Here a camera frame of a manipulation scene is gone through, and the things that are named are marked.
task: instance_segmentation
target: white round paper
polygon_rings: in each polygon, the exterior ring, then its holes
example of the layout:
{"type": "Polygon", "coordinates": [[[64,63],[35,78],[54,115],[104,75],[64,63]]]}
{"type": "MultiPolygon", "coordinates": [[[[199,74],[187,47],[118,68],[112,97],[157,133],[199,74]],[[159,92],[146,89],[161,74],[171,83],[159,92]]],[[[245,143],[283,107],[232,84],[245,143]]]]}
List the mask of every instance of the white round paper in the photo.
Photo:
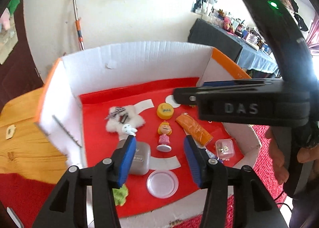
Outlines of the white round paper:
{"type": "Polygon", "coordinates": [[[169,95],[166,97],[165,102],[170,104],[173,108],[177,108],[179,107],[181,104],[176,103],[176,101],[174,100],[173,95],[169,95]]]}

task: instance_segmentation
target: blue gripper pad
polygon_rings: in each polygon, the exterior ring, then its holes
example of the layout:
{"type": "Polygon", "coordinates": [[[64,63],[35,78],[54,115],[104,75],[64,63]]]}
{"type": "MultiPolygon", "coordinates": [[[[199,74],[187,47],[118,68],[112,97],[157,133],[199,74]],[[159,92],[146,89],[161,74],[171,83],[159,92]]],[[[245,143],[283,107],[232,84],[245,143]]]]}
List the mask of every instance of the blue gripper pad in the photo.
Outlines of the blue gripper pad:
{"type": "Polygon", "coordinates": [[[125,144],[120,150],[125,150],[125,151],[123,152],[122,161],[120,162],[118,167],[119,172],[118,172],[117,185],[119,186],[119,188],[122,187],[122,185],[127,180],[127,176],[129,175],[133,157],[136,151],[136,138],[134,136],[129,136],[126,139],[125,144]]]}
{"type": "Polygon", "coordinates": [[[206,161],[209,159],[205,149],[198,148],[192,136],[186,136],[184,139],[184,152],[193,181],[199,188],[204,188],[206,161]]]}
{"type": "Polygon", "coordinates": [[[210,81],[203,83],[203,87],[224,87],[234,85],[236,85],[235,81],[210,81]]]}

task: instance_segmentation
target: green fabric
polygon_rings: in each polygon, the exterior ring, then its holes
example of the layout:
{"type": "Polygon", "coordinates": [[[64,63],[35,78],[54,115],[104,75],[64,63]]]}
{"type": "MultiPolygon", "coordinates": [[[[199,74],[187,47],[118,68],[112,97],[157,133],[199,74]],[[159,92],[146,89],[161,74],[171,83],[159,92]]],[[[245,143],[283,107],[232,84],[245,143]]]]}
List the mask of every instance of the green fabric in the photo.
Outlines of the green fabric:
{"type": "Polygon", "coordinates": [[[113,188],[113,196],[116,206],[122,206],[126,202],[126,197],[129,194],[129,190],[127,189],[127,186],[123,184],[123,186],[120,189],[113,188]]]}
{"type": "Polygon", "coordinates": [[[10,0],[9,4],[7,5],[7,8],[9,9],[9,12],[10,12],[10,16],[13,15],[19,3],[20,3],[20,0],[10,0]]]}

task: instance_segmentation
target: table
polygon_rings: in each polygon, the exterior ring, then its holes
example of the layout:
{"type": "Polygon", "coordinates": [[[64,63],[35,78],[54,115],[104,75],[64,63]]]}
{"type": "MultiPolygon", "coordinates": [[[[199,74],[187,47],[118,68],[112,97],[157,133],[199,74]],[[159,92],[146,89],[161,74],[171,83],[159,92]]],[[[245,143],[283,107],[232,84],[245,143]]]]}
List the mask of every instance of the table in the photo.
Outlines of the table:
{"type": "Polygon", "coordinates": [[[27,179],[55,184],[66,170],[60,153],[33,122],[42,88],[9,101],[0,115],[0,173],[18,173],[27,179]],[[7,127],[16,125],[6,140],[7,127]]]}
{"type": "Polygon", "coordinates": [[[197,19],[190,30],[188,42],[216,47],[241,68],[278,74],[279,68],[275,60],[261,50],[256,51],[244,40],[231,35],[224,29],[197,19]]]}

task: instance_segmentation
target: orange packet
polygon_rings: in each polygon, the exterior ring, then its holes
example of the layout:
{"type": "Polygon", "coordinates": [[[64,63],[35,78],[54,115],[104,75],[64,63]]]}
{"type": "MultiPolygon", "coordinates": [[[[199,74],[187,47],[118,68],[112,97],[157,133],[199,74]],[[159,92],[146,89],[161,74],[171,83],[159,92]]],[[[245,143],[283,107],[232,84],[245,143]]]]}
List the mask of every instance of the orange packet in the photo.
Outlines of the orange packet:
{"type": "Polygon", "coordinates": [[[203,146],[213,139],[213,136],[187,113],[181,114],[175,121],[203,146]]]}

